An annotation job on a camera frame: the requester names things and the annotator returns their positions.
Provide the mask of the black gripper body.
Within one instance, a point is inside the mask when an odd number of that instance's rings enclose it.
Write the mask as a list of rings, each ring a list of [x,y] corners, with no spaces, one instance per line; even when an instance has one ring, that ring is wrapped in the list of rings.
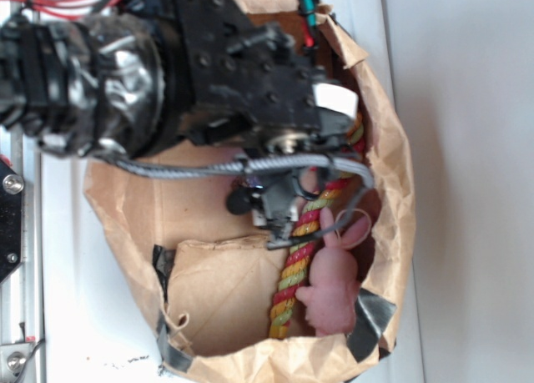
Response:
[[[261,154],[344,146],[356,109],[322,104],[325,71],[276,22],[254,25],[234,0],[161,0],[165,105],[177,139]]]

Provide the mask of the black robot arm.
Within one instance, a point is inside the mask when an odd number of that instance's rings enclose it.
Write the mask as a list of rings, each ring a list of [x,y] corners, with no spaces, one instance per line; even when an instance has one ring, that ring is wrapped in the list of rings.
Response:
[[[57,156],[157,154],[187,140],[262,153],[338,147],[357,95],[235,0],[82,0],[1,29],[1,123]]]

